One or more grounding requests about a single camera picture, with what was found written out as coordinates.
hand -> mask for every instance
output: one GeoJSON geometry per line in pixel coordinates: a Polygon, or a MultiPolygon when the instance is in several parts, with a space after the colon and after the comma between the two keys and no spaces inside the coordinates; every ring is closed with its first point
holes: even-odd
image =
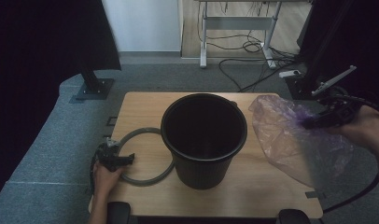
{"type": "Polygon", "coordinates": [[[124,167],[120,167],[115,172],[110,172],[99,162],[93,165],[94,195],[107,197],[110,191],[116,186],[124,167]]]}
{"type": "Polygon", "coordinates": [[[369,106],[362,106],[349,124],[328,128],[327,132],[345,136],[354,144],[369,149],[379,159],[379,112],[369,106]]]}

desk leg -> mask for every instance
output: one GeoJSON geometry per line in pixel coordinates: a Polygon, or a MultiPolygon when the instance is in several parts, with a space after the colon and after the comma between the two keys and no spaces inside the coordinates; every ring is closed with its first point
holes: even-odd
{"type": "Polygon", "coordinates": [[[206,67],[206,60],[207,60],[207,54],[206,54],[206,21],[207,21],[207,2],[204,2],[204,14],[202,16],[202,43],[201,43],[201,68],[206,67]]]}
{"type": "Polygon", "coordinates": [[[261,43],[262,51],[265,55],[265,59],[268,61],[268,65],[271,69],[276,68],[276,64],[274,64],[274,59],[272,58],[271,49],[269,48],[271,44],[272,35],[274,34],[274,27],[277,23],[277,17],[280,12],[280,7],[282,6],[282,2],[277,2],[276,4],[276,11],[274,12],[274,15],[272,17],[272,23],[271,27],[269,28],[269,32],[265,38],[265,43],[261,43]]]}

